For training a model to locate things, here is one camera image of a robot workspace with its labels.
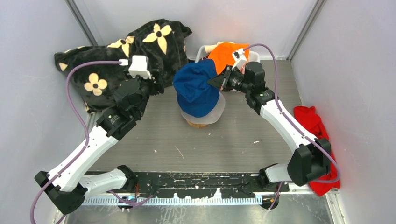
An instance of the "metal edge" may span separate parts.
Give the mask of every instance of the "metal edge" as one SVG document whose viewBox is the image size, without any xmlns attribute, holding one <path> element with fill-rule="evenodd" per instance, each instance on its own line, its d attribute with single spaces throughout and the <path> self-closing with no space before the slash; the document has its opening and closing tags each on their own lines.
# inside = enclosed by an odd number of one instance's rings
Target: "metal edge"
<svg viewBox="0 0 396 224">
<path fill-rule="evenodd" d="M 73 13 L 74 17 L 76 18 L 78 24 L 80 25 L 82 31 L 84 32 L 86 38 L 91 43 L 92 46 L 97 46 L 98 42 L 96 41 L 95 37 L 93 36 L 91 30 L 88 27 L 83 15 L 81 14 L 80 10 L 78 9 L 74 0 L 64 0 L 66 4 L 69 6 L 70 11 Z"/>
<path fill-rule="evenodd" d="M 345 216 L 342 214 L 342 209 L 338 200 L 338 194 L 326 194 L 327 204 L 335 224 L 347 224 Z"/>
<path fill-rule="evenodd" d="M 54 217 L 54 219 L 52 221 L 52 224 L 57 223 L 57 221 L 59 219 L 61 219 L 62 216 L 63 216 L 63 214 L 57 209 L 56 212 L 55 212 L 55 217 Z M 65 224 L 65 220 L 66 220 L 66 218 L 64 218 L 59 224 Z"/>
<path fill-rule="evenodd" d="M 119 196 L 130 196 L 131 198 L 135 198 L 134 194 L 131 195 L 122 195 Z M 146 198 L 137 198 L 137 202 L 140 203 Z M 220 190 L 210 198 L 191 198 L 187 196 L 186 198 L 178 198 L 176 194 L 173 198 L 158 198 L 153 197 L 149 199 L 144 205 L 166 205 L 166 206 L 180 206 L 180 205 L 256 205 L 262 204 L 262 196 L 255 195 L 254 197 L 249 198 L 222 198 Z M 99 195 L 88 198 L 84 200 L 84 203 L 81 206 L 111 206 L 111 205 L 126 205 L 124 203 L 120 203 L 118 199 L 114 195 Z"/>
<path fill-rule="evenodd" d="M 288 61 L 292 61 L 294 56 L 296 55 L 298 48 L 300 47 L 301 43 L 303 42 L 306 34 L 312 27 L 313 23 L 315 22 L 320 10 L 322 9 L 323 5 L 326 3 L 327 0 L 317 0 L 310 15 L 308 16 L 307 21 L 305 22 L 303 29 L 301 30 L 300 34 L 296 42 L 294 43 L 289 56 L 287 57 Z"/>
<path fill-rule="evenodd" d="M 343 204 L 342 199 L 341 199 L 341 195 L 340 194 L 336 194 L 335 198 L 337 200 L 338 208 L 339 208 L 339 210 L 341 212 L 341 216 L 344 219 L 345 224 L 349 224 L 350 222 L 348 221 L 348 215 L 345 212 L 344 204 Z"/>
</svg>

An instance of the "orange cloth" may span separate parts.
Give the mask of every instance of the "orange cloth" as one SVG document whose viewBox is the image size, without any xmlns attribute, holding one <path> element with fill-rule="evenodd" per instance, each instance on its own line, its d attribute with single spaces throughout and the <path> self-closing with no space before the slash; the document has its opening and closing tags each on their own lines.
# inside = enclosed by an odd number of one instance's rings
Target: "orange cloth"
<svg viewBox="0 0 396 224">
<path fill-rule="evenodd" d="M 219 44 L 208 56 L 208 59 L 212 59 L 216 66 L 216 72 L 219 75 L 227 65 L 234 65 L 235 60 L 232 53 L 241 48 L 247 48 L 249 44 L 239 43 L 222 43 Z M 246 59 L 249 58 L 249 49 L 245 50 Z"/>
</svg>

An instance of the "white bracket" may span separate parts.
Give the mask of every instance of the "white bracket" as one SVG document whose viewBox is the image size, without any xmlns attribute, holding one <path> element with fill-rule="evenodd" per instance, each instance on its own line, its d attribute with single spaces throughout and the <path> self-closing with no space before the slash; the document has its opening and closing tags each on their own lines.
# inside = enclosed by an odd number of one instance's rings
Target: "white bracket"
<svg viewBox="0 0 396 224">
<path fill-rule="evenodd" d="M 238 49 L 233 52 L 233 58 L 235 60 L 235 63 L 233 65 L 233 69 L 237 67 L 238 69 L 241 69 L 243 65 L 246 63 L 247 59 L 245 57 L 245 51 L 243 48 Z"/>
<path fill-rule="evenodd" d="M 144 79 L 151 79 L 149 69 L 149 58 L 144 55 L 132 56 L 132 63 L 128 71 L 132 78 L 140 76 Z"/>
<path fill-rule="evenodd" d="M 109 190 L 120 189 L 126 182 L 125 174 L 119 169 L 100 175 L 84 176 L 80 180 L 81 186 L 88 189 L 84 195 L 85 198 L 103 194 Z"/>
</svg>

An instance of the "red cloth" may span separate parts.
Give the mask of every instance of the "red cloth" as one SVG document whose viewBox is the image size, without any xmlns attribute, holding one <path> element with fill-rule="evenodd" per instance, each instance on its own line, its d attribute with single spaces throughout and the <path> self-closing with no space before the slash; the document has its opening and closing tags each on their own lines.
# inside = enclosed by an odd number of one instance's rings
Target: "red cloth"
<svg viewBox="0 0 396 224">
<path fill-rule="evenodd" d="M 329 140 L 329 136 L 327 135 L 325 126 L 322 123 L 322 119 L 319 115 L 315 114 L 315 107 L 312 106 L 310 108 L 306 106 L 296 106 L 294 108 L 294 117 L 296 120 L 309 132 L 314 134 L 319 139 L 326 138 Z M 333 152 L 331 153 L 331 157 L 335 160 Z M 330 173 L 326 176 L 320 177 L 319 180 L 332 180 L 337 177 L 337 170 L 334 165 L 330 165 Z M 313 191 L 315 191 L 319 196 L 324 195 L 332 188 L 340 188 L 340 182 L 334 183 L 319 183 L 319 182 L 310 182 L 310 186 Z"/>
</svg>

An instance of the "cable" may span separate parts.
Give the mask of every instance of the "cable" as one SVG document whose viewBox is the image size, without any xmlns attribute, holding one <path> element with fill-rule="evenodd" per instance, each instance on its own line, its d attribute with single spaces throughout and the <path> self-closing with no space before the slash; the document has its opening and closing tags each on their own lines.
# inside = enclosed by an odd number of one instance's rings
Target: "cable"
<svg viewBox="0 0 396 224">
<path fill-rule="evenodd" d="M 252 45 L 249 45 L 247 48 L 244 48 L 243 50 L 245 51 L 245 50 L 247 50 L 247 49 L 249 49 L 249 48 L 251 48 L 251 47 L 254 47 L 254 46 L 262 46 L 262 47 L 265 47 L 268 51 L 269 51 L 269 53 L 271 54 L 271 56 L 272 56 L 272 59 L 274 60 L 274 66 L 275 66 L 275 103 L 276 103 L 276 106 L 278 107 L 278 109 L 279 109 L 279 111 L 282 113 L 282 115 L 288 120 L 288 122 L 305 138 L 305 139 L 307 139 L 310 143 L 312 143 L 316 148 L 318 148 L 329 160 L 330 160 L 330 162 L 334 165 L 334 167 L 335 167 L 335 169 L 337 170 L 337 177 L 335 178 L 335 179 L 332 179 L 332 180 L 315 180 L 315 181 L 313 181 L 313 182 L 319 182 L 319 183 L 334 183 L 334 182 L 337 182 L 339 179 L 340 179 L 340 177 L 341 177 L 341 172 L 340 172 L 340 169 L 339 169 L 339 167 L 338 167 L 338 165 L 337 165 L 337 163 L 336 163 L 336 161 L 318 144 L 318 143 L 316 143 L 314 140 L 312 140 L 312 139 L 310 139 L 309 137 L 307 137 L 307 136 L 305 136 L 304 135 L 304 132 L 303 131 L 301 131 L 300 130 L 300 128 L 298 128 L 297 127 L 297 125 L 296 124 L 294 124 L 293 123 L 293 121 L 291 121 L 291 119 L 282 111 L 282 108 L 281 108 L 281 106 L 279 105 L 279 102 L 278 102 L 278 64 L 276 63 L 276 59 L 275 59 L 275 55 L 274 55 L 274 53 L 271 51 L 271 49 L 267 46 L 267 45 L 265 45 L 265 44 L 262 44 L 262 43 L 255 43 L 255 44 L 252 44 Z"/>
<path fill-rule="evenodd" d="M 275 204 L 275 201 L 278 199 L 278 197 L 279 197 L 280 194 L 281 194 L 281 187 L 282 187 L 282 184 L 283 184 L 283 181 L 280 182 L 279 187 L 278 187 L 278 190 L 276 191 L 276 194 L 275 194 L 275 197 L 274 197 L 274 201 L 272 202 L 272 204 L 271 204 L 270 207 L 268 208 L 268 211 L 270 211 L 270 212 L 271 212 L 272 207 L 273 207 L 274 204 Z"/>
<path fill-rule="evenodd" d="M 152 197 L 154 197 L 154 195 L 150 195 L 148 198 L 144 199 L 141 202 L 136 202 L 136 203 L 132 203 L 129 202 L 128 200 L 124 200 L 122 199 L 120 196 L 118 196 L 116 193 L 114 193 L 112 190 L 108 191 L 110 194 L 114 195 L 120 202 L 127 204 L 127 205 L 131 205 L 131 206 L 138 206 L 138 208 L 140 206 L 142 206 L 144 203 L 146 203 L 148 200 L 150 200 Z"/>
<path fill-rule="evenodd" d="M 55 224 L 60 224 L 64 218 L 66 218 L 66 215 L 62 215 L 62 217 Z"/>
<path fill-rule="evenodd" d="M 69 91 L 69 84 L 70 84 L 70 79 L 71 76 L 78 70 L 81 69 L 85 66 L 89 66 L 89 65 L 94 65 L 94 64 L 121 64 L 120 61 L 94 61 L 94 62 L 86 62 L 83 63 L 81 65 L 76 66 L 75 68 L 73 68 L 69 74 L 67 75 L 66 78 L 66 95 L 67 95 L 67 101 L 69 102 L 69 105 L 71 107 L 71 109 L 73 110 L 74 114 L 77 116 L 78 120 L 80 121 L 81 125 L 84 128 L 84 132 L 85 132 L 85 145 L 82 147 L 82 149 L 80 150 L 80 152 L 69 162 L 67 163 L 57 174 L 54 175 L 54 177 L 52 177 L 41 189 L 40 191 L 37 193 L 37 195 L 35 196 L 33 202 L 32 202 L 32 206 L 30 207 L 30 222 L 32 224 L 36 224 L 35 222 L 35 207 L 37 205 L 37 201 L 40 198 L 41 194 L 45 191 L 45 189 L 52 184 L 52 182 L 58 178 L 71 164 L 74 163 L 74 161 L 76 161 L 76 159 L 78 159 L 80 157 L 80 155 L 85 151 L 86 147 L 89 144 L 89 132 L 88 132 L 88 128 L 84 122 L 84 120 L 81 118 L 80 114 L 77 112 L 76 107 L 74 106 L 73 102 L 71 101 L 70 98 L 70 91 Z"/>
</svg>

